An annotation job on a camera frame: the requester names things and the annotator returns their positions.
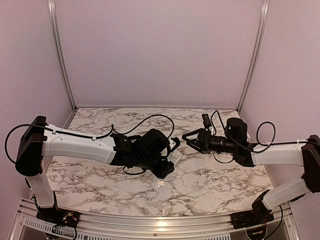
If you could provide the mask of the white remote control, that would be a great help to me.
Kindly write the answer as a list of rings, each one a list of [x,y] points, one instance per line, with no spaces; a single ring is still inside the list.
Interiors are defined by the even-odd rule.
[[[172,162],[174,165],[178,163],[178,161],[182,158],[182,153],[179,152],[178,150],[172,151],[169,156],[167,157],[167,160],[169,162]]]

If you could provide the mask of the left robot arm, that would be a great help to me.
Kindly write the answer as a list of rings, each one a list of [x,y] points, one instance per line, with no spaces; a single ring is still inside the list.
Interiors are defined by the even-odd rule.
[[[42,168],[43,157],[80,158],[128,169],[138,167],[151,171],[159,179],[172,173],[182,157],[177,151],[180,140],[154,128],[143,135],[127,136],[114,131],[94,135],[47,124],[44,116],[37,116],[26,127],[15,168],[30,185],[40,212],[53,223],[60,222],[64,215]]]

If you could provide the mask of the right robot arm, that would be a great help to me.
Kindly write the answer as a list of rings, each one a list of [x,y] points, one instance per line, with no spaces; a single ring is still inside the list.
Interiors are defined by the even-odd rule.
[[[311,135],[304,141],[293,143],[262,144],[247,141],[247,124],[232,117],[226,122],[224,136],[211,134],[208,117],[203,117],[203,128],[183,134],[182,139],[202,154],[228,153],[243,167],[261,165],[295,165],[304,168],[302,177],[288,181],[277,188],[262,193],[253,203],[247,219],[258,224],[267,213],[283,203],[295,200],[308,193],[320,191],[320,138]]]

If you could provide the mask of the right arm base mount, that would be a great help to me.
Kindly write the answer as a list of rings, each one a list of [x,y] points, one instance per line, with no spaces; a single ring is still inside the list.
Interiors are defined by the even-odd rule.
[[[230,215],[231,224],[234,229],[263,225],[273,221],[274,215],[271,211],[267,213],[254,212],[253,210],[235,212]]]

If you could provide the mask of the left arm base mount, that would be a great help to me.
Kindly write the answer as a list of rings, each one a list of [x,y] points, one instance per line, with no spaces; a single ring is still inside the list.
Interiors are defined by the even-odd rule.
[[[59,209],[57,212],[37,212],[36,218],[58,226],[76,228],[80,218],[80,213],[78,211]]]

